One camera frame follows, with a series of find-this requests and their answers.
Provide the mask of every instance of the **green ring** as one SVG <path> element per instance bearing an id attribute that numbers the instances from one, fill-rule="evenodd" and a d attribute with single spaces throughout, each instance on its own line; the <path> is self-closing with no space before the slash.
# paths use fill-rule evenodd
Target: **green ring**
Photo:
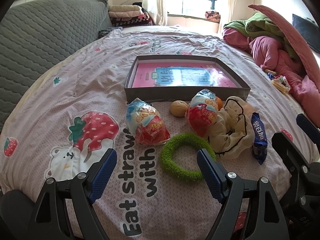
<path id="1" fill-rule="evenodd" d="M 175 150 L 178 149 L 181 145 L 186 145 L 186 144 L 191 145 L 198 150 L 205 148 L 210 154 L 210 156 L 214 160 L 216 160 L 216 155 L 206 140 L 202 139 L 201 137 L 193 133 L 182 133 L 172 137 L 164 145 L 161 152 L 161 156 L 160 156 L 162 167 L 167 172 L 174 175 L 177 179 L 181 179 L 185 181 L 202 180 L 203 176 L 201 171 L 188 171 L 178 166 L 172 160 L 172 156 Z"/>

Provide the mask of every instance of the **bolt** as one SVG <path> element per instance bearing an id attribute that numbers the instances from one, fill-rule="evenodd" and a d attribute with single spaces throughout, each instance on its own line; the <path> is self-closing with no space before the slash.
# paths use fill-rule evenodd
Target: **bolt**
<path id="1" fill-rule="evenodd" d="M 234 172 L 229 172 L 228 177 L 234 179 L 237 176 Z"/>
<path id="2" fill-rule="evenodd" d="M 306 202 L 307 202 L 306 197 L 305 197 L 305 196 L 302 196 L 302 197 L 300 198 L 300 203 L 301 203 L 301 205 L 304 206 L 304 205 L 306 204 Z"/>
<path id="3" fill-rule="evenodd" d="M 305 165 L 302 166 L 302 170 L 304 173 L 308 173 L 308 168 Z"/>
<path id="4" fill-rule="evenodd" d="M 81 173 L 78 174 L 77 177 L 78 177 L 78 179 L 84 179 L 85 176 L 87 176 L 87 174 L 85 174 L 84 172 L 81 172 Z"/>
<path id="5" fill-rule="evenodd" d="M 47 179 L 47 184 L 51 184 L 52 182 L 54 182 L 54 180 L 53 180 L 53 178 L 49 178 L 49 179 Z"/>
<path id="6" fill-rule="evenodd" d="M 266 177 L 261 177 L 261 181 L 263 183 L 268 183 L 269 182 L 268 178 L 266 178 Z"/>

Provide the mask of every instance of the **pink blanket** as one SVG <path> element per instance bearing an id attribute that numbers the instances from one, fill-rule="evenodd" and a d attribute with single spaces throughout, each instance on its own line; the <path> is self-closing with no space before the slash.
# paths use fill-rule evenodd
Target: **pink blanket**
<path id="1" fill-rule="evenodd" d="M 250 53 L 262 69 L 274 70 L 279 75 L 286 76 L 292 88 L 290 93 L 315 125 L 320 127 L 320 69 L 311 49 L 300 33 L 281 15 L 262 5 L 249 7 L 267 15 L 281 29 L 301 62 L 294 62 L 288 53 L 282 50 L 282 44 L 268 36 L 260 36 L 250 41 L 237 30 L 226 28 L 223 40 L 230 46 Z"/>

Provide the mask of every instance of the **green clothing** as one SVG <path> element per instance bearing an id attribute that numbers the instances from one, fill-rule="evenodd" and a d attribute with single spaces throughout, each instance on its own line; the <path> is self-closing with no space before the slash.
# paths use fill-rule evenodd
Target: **green clothing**
<path id="1" fill-rule="evenodd" d="M 238 20 L 229 22 L 228 24 L 225 24 L 223 28 L 235 29 L 244 36 L 252 39 L 260 36 L 269 36 L 274 38 L 284 44 L 284 47 L 290 58 L 299 60 L 299 56 L 294 51 L 287 38 L 284 36 L 283 32 L 263 13 L 258 12 L 251 18 L 244 21 Z"/>

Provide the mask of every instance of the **beige scrunchie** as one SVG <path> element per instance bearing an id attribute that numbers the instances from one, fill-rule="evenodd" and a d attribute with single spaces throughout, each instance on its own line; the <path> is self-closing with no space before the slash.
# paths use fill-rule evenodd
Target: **beige scrunchie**
<path id="1" fill-rule="evenodd" d="M 217 122 L 207 132 L 210 146 L 222 159 L 236 159 L 240 153 L 251 147 L 254 131 L 251 125 L 253 106 L 239 97 L 229 97 L 217 112 Z"/>

